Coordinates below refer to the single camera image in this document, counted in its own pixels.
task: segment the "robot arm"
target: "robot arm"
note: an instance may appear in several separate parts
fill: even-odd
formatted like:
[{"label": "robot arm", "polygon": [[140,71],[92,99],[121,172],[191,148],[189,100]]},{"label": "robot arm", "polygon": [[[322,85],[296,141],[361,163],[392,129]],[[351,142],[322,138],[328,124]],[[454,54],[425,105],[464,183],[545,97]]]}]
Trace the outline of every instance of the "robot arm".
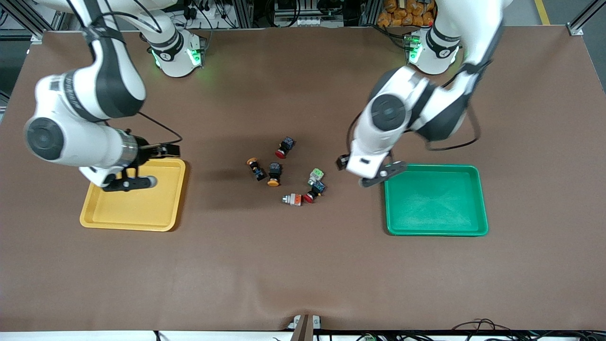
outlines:
[{"label": "robot arm", "polygon": [[339,168],[362,177],[365,187],[405,169],[403,163],[394,167],[398,163],[383,165],[383,161],[407,129],[428,141],[444,140],[459,129],[469,98],[501,37],[503,9],[511,1],[436,2],[436,22],[449,22],[453,32],[461,33],[466,48],[463,65],[450,89],[436,86],[409,67],[381,77],[359,117],[350,155],[337,161]]},{"label": "robot arm", "polygon": [[114,18],[100,17],[110,11],[105,0],[68,3],[81,20],[94,61],[38,82],[36,112],[25,126],[25,138],[39,158],[80,167],[103,187],[138,155],[136,137],[103,121],[137,114],[145,87]]},{"label": "robot arm", "polygon": [[[166,7],[175,0],[144,2],[154,9]],[[153,50],[166,56],[162,65],[157,63],[164,66],[168,75],[186,75],[200,65],[200,61],[194,63],[188,49],[195,39],[191,39],[187,31],[184,31],[187,34],[177,31],[161,11],[156,11],[153,18],[140,13],[142,8],[134,1],[44,0],[44,4],[77,15],[93,64],[46,76],[38,82],[36,111],[25,126],[27,146],[43,160],[79,167],[92,183],[106,190],[153,186],[152,177],[141,177],[137,181],[130,178],[130,184],[123,181],[127,177],[126,168],[137,169],[150,157],[177,155],[178,147],[149,146],[143,138],[105,123],[111,118],[136,115],[145,100],[141,77],[130,60],[114,17],[108,13],[135,13],[149,24],[133,20]],[[122,173],[120,181],[116,180],[118,173]]]}]

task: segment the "brown tabletop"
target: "brown tabletop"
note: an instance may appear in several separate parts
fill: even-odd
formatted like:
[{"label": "brown tabletop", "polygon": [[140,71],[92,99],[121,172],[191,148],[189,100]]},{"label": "brown tabletop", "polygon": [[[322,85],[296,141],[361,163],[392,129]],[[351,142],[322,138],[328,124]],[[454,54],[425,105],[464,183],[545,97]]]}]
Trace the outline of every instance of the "brown tabletop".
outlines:
[{"label": "brown tabletop", "polygon": [[[143,111],[180,132],[190,164],[173,232],[86,229],[88,183],[34,157],[23,126],[34,86],[86,66],[76,33],[32,46],[0,125],[0,329],[281,329],[322,316],[329,329],[447,329],[478,317],[516,329],[606,329],[606,98],[581,37],[565,27],[509,27],[473,97],[476,144],[411,163],[474,164],[490,232],[392,237],[381,187],[337,172],[345,131],[386,70],[404,57],[372,29],[216,32],[206,68],[170,79],[126,35],[147,87]],[[113,120],[152,141],[141,117]],[[283,185],[257,183],[286,135]],[[471,137],[463,129],[447,143]],[[309,172],[326,195],[290,207]]]}]

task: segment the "floor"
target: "floor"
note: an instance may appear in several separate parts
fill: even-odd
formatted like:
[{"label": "floor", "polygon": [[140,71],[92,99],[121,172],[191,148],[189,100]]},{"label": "floor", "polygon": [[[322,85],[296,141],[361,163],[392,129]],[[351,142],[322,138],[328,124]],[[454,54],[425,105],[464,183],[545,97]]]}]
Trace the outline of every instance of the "floor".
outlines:
[{"label": "floor", "polygon": [[[505,10],[505,24],[510,26],[541,25],[536,2],[543,3],[551,24],[566,24],[579,13],[590,0],[513,0]],[[587,50],[602,84],[606,84],[606,10],[598,12],[583,28]],[[0,90],[9,94],[27,50],[28,41],[0,41]]]}]

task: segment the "black cable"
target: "black cable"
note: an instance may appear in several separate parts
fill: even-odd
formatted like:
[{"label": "black cable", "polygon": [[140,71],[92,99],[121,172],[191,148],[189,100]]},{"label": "black cable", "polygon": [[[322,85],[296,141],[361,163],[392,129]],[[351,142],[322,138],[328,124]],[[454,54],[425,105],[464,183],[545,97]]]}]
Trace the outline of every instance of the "black cable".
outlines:
[{"label": "black cable", "polygon": [[219,12],[219,14],[221,15],[221,18],[223,19],[223,21],[225,21],[231,28],[235,29],[236,24],[234,24],[231,19],[229,18],[229,15],[227,15],[227,10],[225,9],[225,4],[222,2],[222,0],[215,0],[215,5],[217,7],[217,11]]},{"label": "black cable", "polygon": [[171,22],[173,20],[177,22],[176,24],[173,22],[173,24],[175,24],[175,26],[180,26],[183,28],[185,28],[185,26],[187,26],[187,22],[189,21],[186,19],[185,22],[182,22],[181,20],[177,19],[177,15],[174,13],[170,16],[170,20],[171,20]]},{"label": "black cable", "polygon": [[204,11],[200,8],[200,4],[202,4],[202,1],[200,1],[200,4],[197,4],[197,5],[196,5],[195,1],[193,3],[194,3],[194,6],[196,6],[198,8],[200,13],[202,13],[202,15],[204,16],[204,19],[206,19],[208,26],[210,26],[210,36],[208,37],[208,41],[206,42],[206,46],[204,47],[204,55],[206,55],[206,51],[208,51],[208,49],[210,49],[210,41],[213,39],[213,32],[215,31],[215,28],[210,23],[210,20],[208,20],[208,17],[206,16],[206,14],[204,14]]},{"label": "black cable", "polygon": [[[142,4],[139,2],[139,0],[133,0],[133,1],[134,1],[135,3],[137,3],[137,5],[138,5],[138,6],[139,6],[141,9],[143,9],[143,11],[145,12],[145,14],[149,15],[149,17],[150,17],[150,18],[151,18],[151,20],[154,22],[154,24],[156,25],[156,27],[157,27],[157,28],[156,28],[156,27],[153,27],[153,26],[152,26],[152,25],[150,25],[149,23],[147,23],[147,22],[145,22],[145,21],[141,20],[139,17],[137,17],[137,16],[135,16],[135,15],[132,15],[132,14],[130,14],[130,13],[126,13],[126,12],[116,12],[116,11],[113,11],[113,10],[112,10],[112,8],[110,7],[109,2],[108,2],[107,0],[105,0],[105,3],[107,4],[107,8],[109,8],[109,9],[110,9],[110,11],[109,11],[109,12],[105,12],[105,13],[101,13],[101,14],[100,14],[100,15],[98,15],[98,16],[97,16],[95,19],[93,19],[93,20],[92,20],[92,22],[91,22],[90,24],[91,24],[91,25],[96,24],[96,23],[97,23],[97,22],[98,22],[98,21],[99,21],[101,18],[103,18],[103,17],[105,17],[105,16],[110,16],[110,15],[120,15],[120,16],[126,16],[126,17],[131,18],[131,19],[135,19],[135,20],[137,20],[138,22],[140,22],[141,24],[144,24],[145,26],[149,27],[149,28],[150,28],[152,31],[154,31],[154,32],[156,32],[156,33],[162,33],[162,32],[163,32],[163,31],[162,31],[162,27],[160,27],[160,24],[158,24],[158,21],[156,20],[156,17],[154,17],[154,16],[151,14],[151,12],[150,12],[149,10],[147,10],[147,8],[146,8],[145,6],[143,6],[143,5],[142,5]],[[75,11],[75,9],[73,8],[73,6],[72,6],[72,4],[71,4],[71,1],[70,1],[70,0],[68,0],[68,3],[69,3],[69,5],[70,5],[70,7],[72,8],[72,10],[74,11],[74,13],[76,13],[76,11]],[[81,19],[79,16],[77,16],[77,17],[78,17],[78,20],[80,21],[80,24],[81,24],[81,25],[84,27],[85,25],[84,25],[84,23],[83,23],[82,19]]]},{"label": "black cable", "polygon": [[324,6],[324,8],[322,8],[322,5],[327,2],[328,2],[328,0],[319,0],[318,1],[316,8],[317,8],[317,10],[320,11],[320,13],[322,13],[323,15],[328,15],[328,16],[339,15],[339,14],[343,13],[343,8],[345,7],[344,2],[341,3],[341,8],[334,10],[334,11],[330,10],[328,8],[328,6]]},{"label": "black cable", "polygon": [[455,330],[455,329],[458,329],[458,328],[460,328],[462,326],[472,325],[472,324],[476,324],[476,323],[479,323],[480,325],[482,325],[483,323],[487,323],[487,324],[489,324],[489,325],[491,325],[493,327],[493,330],[496,329],[496,327],[499,327],[499,328],[502,328],[502,329],[506,329],[506,330],[510,330],[506,326],[497,325],[495,322],[492,322],[492,320],[490,320],[490,319],[478,319],[478,320],[475,320],[475,321],[469,321],[469,322],[460,323],[460,324],[452,327],[451,330]]},{"label": "black cable", "polygon": [[399,38],[401,40],[404,40],[404,35],[397,35],[395,33],[390,33],[387,29],[382,29],[380,26],[377,26],[375,24],[364,24],[362,25],[363,27],[368,26],[368,27],[372,27],[375,30],[379,31],[381,34],[383,34],[384,36],[388,37],[389,40],[391,40],[391,42],[397,46],[399,49],[402,50],[410,50],[409,47],[404,46],[403,44],[399,44],[397,40],[395,40],[395,38]]},{"label": "black cable", "polygon": [[153,20],[154,20],[154,23],[155,23],[155,24],[156,24],[156,26],[157,26],[157,29],[156,29],[156,27],[153,27],[152,25],[148,24],[147,22],[145,22],[145,21],[143,21],[143,20],[139,19],[139,17],[138,17],[138,16],[135,16],[135,15],[132,15],[132,14],[130,14],[130,13],[126,13],[126,12],[115,12],[115,11],[110,11],[110,12],[102,13],[102,14],[98,15],[98,16],[97,16],[97,17],[96,17],[96,18],[95,18],[95,19],[94,19],[94,20],[91,22],[91,25],[96,24],[96,23],[97,23],[97,22],[98,22],[98,21],[99,21],[99,20],[100,20],[102,17],[105,17],[105,16],[110,16],[110,15],[126,16],[126,17],[128,17],[128,18],[135,19],[135,20],[137,20],[138,22],[140,22],[141,24],[144,24],[145,26],[149,27],[149,28],[150,28],[152,31],[154,31],[154,32],[156,32],[156,33],[162,33],[162,27],[160,27],[160,25],[159,25],[159,24],[158,24],[158,22],[156,21],[156,18],[152,17],[152,18],[153,18]]},{"label": "black cable", "polygon": [[[480,66],[480,68],[478,69],[478,72],[482,72],[484,69],[486,69],[486,67],[487,67],[487,66],[489,66],[489,65],[490,65],[490,63],[492,63],[492,59],[491,59],[491,60],[489,60],[489,61],[487,61],[487,62],[485,62],[484,64],[482,64],[482,65]],[[449,85],[450,85],[450,83],[452,83],[452,82],[455,80],[455,78],[456,78],[456,77],[457,77],[457,76],[458,76],[458,75],[459,75],[461,72],[463,72],[463,71],[465,71],[465,69],[463,69],[463,68],[461,68],[461,69],[457,70],[457,72],[456,72],[456,73],[455,73],[455,74],[452,76],[452,78],[450,78],[450,79],[449,79],[449,80],[448,80],[446,83],[444,83],[444,84],[442,85],[442,87],[447,87],[447,86],[449,86]]]},{"label": "black cable", "polygon": [[72,0],[67,0],[67,4],[70,6],[70,8],[72,9],[72,13],[74,13],[74,15],[76,16],[76,19],[78,19],[78,22],[80,23],[80,26],[82,27],[86,27],[84,25],[84,21],[82,20],[82,18],[80,17],[80,15],[78,14],[78,11],[76,11],[76,7],[74,7],[74,5],[72,4]]},{"label": "black cable", "polygon": [[433,148],[433,147],[431,147],[431,142],[425,140],[425,148],[427,150],[429,150],[430,152],[443,152],[445,150],[452,150],[452,149],[457,149],[457,148],[461,148],[461,147],[467,147],[470,144],[477,142],[477,140],[480,139],[480,135],[481,135],[480,123],[478,122],[478,118],[477,118],[476,113],[473,110],[473,107],[471,106],[471,104],[469,106],[467,106],[467,113],[469,116],[469,122],[471,123],[471,126],[473,127],[473,139],[471,141],[465,142],[462,144],[457,144],[456,146]]},{"label": "black cable", "polygon": [[150,120],[150,121],[154,122],[154,123],[155,123],[155,124],[157,124],[158,126],[161,126],[162,128],[164,128],[164,129],[168,130],[169,132],[171,132],[172,134],[174,134],[175,136],[177,136],[177,137],[178,137],[178,139],[177,139],[177,140],[174,140],[174,141],[169,141],[169,142],[161,142],[161,143],[150,144],[150,145],[148,145],[148,146],[141,147],[141,149],[149,149],[149,148],[153,148],[153,147],[157,147],[157,146],[163,146],[163,145],[166,145],[166,144],[175,144],[175,143],[179,143],[179,142],[183,141],[183,137],[182,137],[181,135],[179,135],[179,133],[175,132],[173,129],[171,129],[171,128],[169,128],[169,127],[165,126],[165,125],[163,125],[162,123],[160,123],[160,122],[158,122],[158,121],[154,120],[153,118],[149,117],[148,115],[146,115],[146,114],[144,114],[144,113],[142,113],[142,112],[140,112],[140,111],[139,111],[139,112],[137,112],[137,113],[138,113],[138,114],[140,114],[141,116],[145,117],[146,119],[148,119],[148,120]]},{"label": "black cable", "polygon": [[421,333],[411,333],[411,332],[400,332],[399,333],[400,341],[403,341],[406,338],[413,339],[415,341],[433,341],[433,339],[429,336],[426,336]]},{"label": "black cable", "polygon": [[[267,0],[267,4],[265,5],[265,18],[267,19],[267,22],[269,22],[270,26],[272,26],[272,27],[281,27],[281,26],[276,25],[276,23],[271,18],[271,14],[273,12],[275,12],[275,9],[272,10],[271,7],[270,7],[270,4],[272,4],[273,1],[274,0]],[[293,19],[290,21],[290,23],[288,25],[286,25],[284,27],[291,27],[299,19],[300,15],[301,15],[301,0],[297,0],[296,7],[293,10],[293,13],[294,13]]]}]

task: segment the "electrical wire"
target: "electrical wire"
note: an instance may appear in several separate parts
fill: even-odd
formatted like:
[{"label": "electrical wire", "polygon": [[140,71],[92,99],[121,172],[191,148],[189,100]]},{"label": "electrical wire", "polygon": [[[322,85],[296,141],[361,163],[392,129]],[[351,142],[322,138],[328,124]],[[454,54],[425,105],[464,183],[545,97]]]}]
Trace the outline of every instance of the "electrical wire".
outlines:
[{"label": "electrical wire", "polygon": [[[105,17],[105,16],[110,16],[110,15],[119,15],[119,16],[126,16],[128,18],[131,19],[135,19],[138,22],[140,22],[141,24],[144,24],[145,26],[147,26],[149,29],[151,29],[152,31],[156,32],[156,33],[162,33],[162,27],[160,27],[160,24],[158,24],[158,21],[156,20],[156,17],[154,17],[151,12],[145,7],[143,6],[139,0],[133,0],[135,3],[137,3],[137,5],[143,9],[143,11],[145,12],[145,14],[147,14],[151,20],[153,21],[153,23],[156,25],[156,27],[153,27],[152,25],[150,25],[149,23],[143,21],[141,18],[139,18],[136,15],[132,15],[131,13],[126,13],[126,12],[116,12],[113,11],[112,8],[110,7],[110,4],[107,0],[105,0],[105,3],[107,4],[107,8],[110,9],[109,12],[105,12],[105,13],[101,13],[100,15],[98,15],[95,19],[92,20],[92,22],[90,23],[91,25],[96,24],[101,18]],[[72,10],[74,11],[74,13],[76,13],[75,8],[72,5],[71,0],[67,0],[68,4],[70,5],[70,7],[72,8]],[[80,18],[79,15],[76,15],[78,17],[78,21],[80,21],[80,24],[84,27],[84,22],[82,21],[82,18]]]},{"label": "electrical wire", "polygon": [[[375,30],[379,31],[381,34],[383,34],[384,36],[388,37],[389,40],[391,40],[391,42],[397,46],[399,49],[402,50],[411,50],[411,48],[404,46],[403,44],[399,44],[397,40],[395,40],[395,38],[399,38],[401,40],[404,40],[404,35],[397,35],[395,33],[391,33],[389,32],[387,29],[382,29],[380,26],[377,26],[375,24],[364,24],[362,25],[363,27],[367,26],[367,27],[372,27]],[[419,27],[419,28],[428,28],[430,26],[417,26],[417,25],[406,25],[406,26],[402,26],[402,27]]]},{"label": "electrical wire", "polygon": [[227,10],[225,9],[225,4],[223,1],[215,0],[215,5],[217,6],[217,11],[219,12],[219,15],[221,15],[223,21],[225,21],[231,28],[236,29],[236,24],[234,24],[229,18],[229,15],[227,15]]},{"label": "electrical wire", "polygon": [[138,114],[140,114],[141,116],[145,117],[146,119],[148,119],[148,120],[150,120],[150,121],[154,122],[154,123],[155,123],[155,124],[157,124],[158,126],[161,126],[162,128],[164,128],[165,130],[167,130],[167,131],[171,132],[171,133],[172,133],[174,136],[176,136],[176,137],[177,137],[177,140],[174,140],[174,141],[168,141],[168,142],[161,142],[161,143],[156,143],[156,144],[149,144],[148,146],[143,146],[143,147],[141,147],[141,149],[156,148],[156,147],[159,147],[159,146],[165,146],[165,145],[167,145],[167,144],[175,144],[175,143],[179,143],[179,142],[183,141],[183,137],[182,137],[182,136],[181,136],[179,133],[177,133],[176,131],[174,131],[173,129],[171,129],[171,128],[169,128],[169,127],[165,126],[164,124],[162,124],[162,123],[160,123],[160,122],[158,122],[158,121],[154,120],[152,117],[149,117],[148,115],[146,115],[146,114],[144,114],[144,113],[142,113],[142,112],[140,112],[140,111],[139,111],[139,112],[137,112],[137,113],[138,113]]},{"label": "electrical wire", "polygon": [[[491,60],[489,60],[489,61],[487,61],[487,62],[485,62],[484,64],[482,64],[482,65],[480,66],[480,68],[478,69],[478,72],[481,72],[481,71],[483,71],[484,69],[486,69],[486,67],[487,67],[487,66],[489,66],[489,65],[490,65],[490,63],[492,63],[492,59],[491,59]],[[457,76],[458,76],[460,73],[462,73],[463,71],[465,71],[465,69],[463,69],[463,68],[461,68],[461,69],[457,70],[457,72],[456,72],[456,73],[455,73],[455,74],[452,76],[452,78],[450,78],[450,79],[449,79],[449,80],[448,80],[446,83],[444,83],[444,84],[442,85],[442,87],[447,87],[447,86],[449,86],[449,85],[450,85],[450,83],[452,83],[452,82],[455,80],[455,78],[456,78],[456,77],[457,77]]]},{"label": "electrical wire", "polygon": [[173,14],[170,16],[170,21],[171,21],[173,24],[175,24],[175,26],[180,26],[180,27],[183,27],[183,28],[185,28],[185,27],[187,26],[187,23],[189,22],[189,20],[188,20],[188,19],[186,19],[186,20],[185,20],[185,22],[182,22],[181,20],[177,19],[177,14],[175,14],[175,13],[173,13]]},{"label": "electrical wire", "polygon": [[[273,3],[274,0],[267,0],[267,3],[265,5],[265,18],[267,19],[267,22],[269,22],[270,26],[272,27],[281,27],[276,25],[276,23],[273,21],[273,19],[271,19],[271,14],[275,13],[275,9],[272,10],[270,7],[270,4]],[[297,20],[299,19],[300,15],[301,15],[301,0],[297,0],[296,2],[296,7],[293,10],[293,13],[295,14],[292,21],[290,21],[290,23],[284,27],[291,27],[292,25],[294,25]]]},{"label": "electrical wire", "polygon": [[327,2],[328,2],[328,0],[319,0],[318,1],[318,5],[316,6],[316,8],[317,8],[317,10],[320,11],[320,13],[322,13],[323,15],[328,15],[328,16],[340,15],[341,13],[343,13],[343,8],[345,7],[344,2],[341,3],[341,8],[334,10],[334,11],[330,10],[328,7],[322,7],[322,5]]},{"label": "electrical wire", "polygon": [[[482,329],[482,325],[488,325],[488,329]],[[470,329],[459,329],[465,325],[473,325]],[[463,335],[470,340],[474,336],[485,336],[482,339],[485,341],[539,341],[543,337],[574,337],[579,341],[606,341],[605,331],[561,331],[561,330],[537,330],[537,331],[519,331],[511,330],[506,326],[498,325],[490,319],[476,319],[474,321],[461,323],[448,331],[416,331],[416,330],[358,330],[358,331],[332,331],[321,330],[317,331],[320,335],[360,335],[356,341],[363,341],[365,337],[372,338],[377,341],[434,341],[427,333],[432,335]]]},{"label": "electrical wire", "polygon": [[202,13],[202,16],[204,16],[204,19],[206,19],[206,22],[208,23],[208,26],[210,26],[210,35],[208,36],[208,41],[206,42],[206,46],[204,47],[204,54],[206,54],[206,52],[208,51],[208,49],[210,49],[210,41],[213,39],[213,32],[215,32],[215,28],[213,27],[213,24],[210,23],[210,20],[208,19],[208,16],[206,16],[206,14],[204,14],[204,11],[202,8],[200,8],[200,5],[202,4],[202,1],[200,1],[199,4],[196,4],[196,2],[194,1],[194,6],[196,6],[198,8],[198,10],[200,11],[200,13]]},{"label": "electrical wire", "polygon": [[452,149],[467,147],[470,144],[477,142],[480,139],[482,131],[480,130],[480,123],[478,121],[478,117],[476,116],[476,112],[473,110],[473,107],[471,106],[471,104],[469,104],[467,106],[467,113],[468,113],[467,116],[469,117],[469,122],[471,123],[471,126],[473,128],[473,139],[471,141],[457,144],[455,146],[450,146],[450,147],[433,148],[431,146],[431,142],[425,140],[425,148],[427,150],[429,150],[430,152],[443,152],[445,150],[452,150]]}]

